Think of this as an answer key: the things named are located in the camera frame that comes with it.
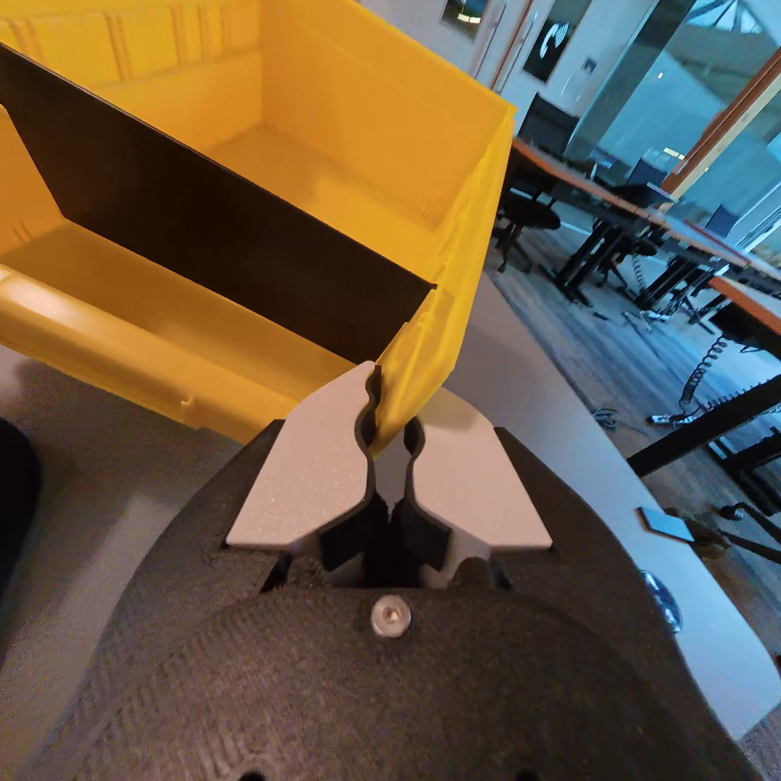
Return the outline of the black divider panel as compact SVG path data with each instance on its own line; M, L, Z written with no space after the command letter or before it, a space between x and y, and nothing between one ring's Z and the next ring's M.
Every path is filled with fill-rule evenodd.
M2 106L63 216L337 356L436 284L2 44Z

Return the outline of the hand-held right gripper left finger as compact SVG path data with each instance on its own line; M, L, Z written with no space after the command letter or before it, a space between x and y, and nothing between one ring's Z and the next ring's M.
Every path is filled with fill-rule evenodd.
M361 416L374 421L375 362L359 364L286 416L226 537L230 548L313 550L318 533L371 497L374 486Z

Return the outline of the black mesh cushion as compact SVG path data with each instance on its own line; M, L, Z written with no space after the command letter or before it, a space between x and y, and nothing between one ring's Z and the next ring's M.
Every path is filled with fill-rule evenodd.
M40 458L25 435L1 419L1 598L31 528L41 489Z

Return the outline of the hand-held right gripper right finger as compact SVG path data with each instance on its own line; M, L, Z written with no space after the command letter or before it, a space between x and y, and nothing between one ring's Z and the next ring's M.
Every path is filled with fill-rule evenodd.
M404 442L412 517L403 521L403 534L419 559L489 559L552 548L493 425L467 401L438 390L405 426Z

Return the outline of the small clear round object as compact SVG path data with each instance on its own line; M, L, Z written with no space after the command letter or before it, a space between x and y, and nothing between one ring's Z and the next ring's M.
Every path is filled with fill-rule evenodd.
M640 569L639 574L669 630L674 634L681 633L683 614L672 592L654 573Z

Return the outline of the yellow plastic bin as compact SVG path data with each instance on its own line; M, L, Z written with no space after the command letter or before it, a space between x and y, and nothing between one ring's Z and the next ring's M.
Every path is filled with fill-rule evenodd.
M379 454L454 369L510 104L358 2L2 2L2 44L436 284L354 363L66 219L2 106L2 345L242 443L366 361Z

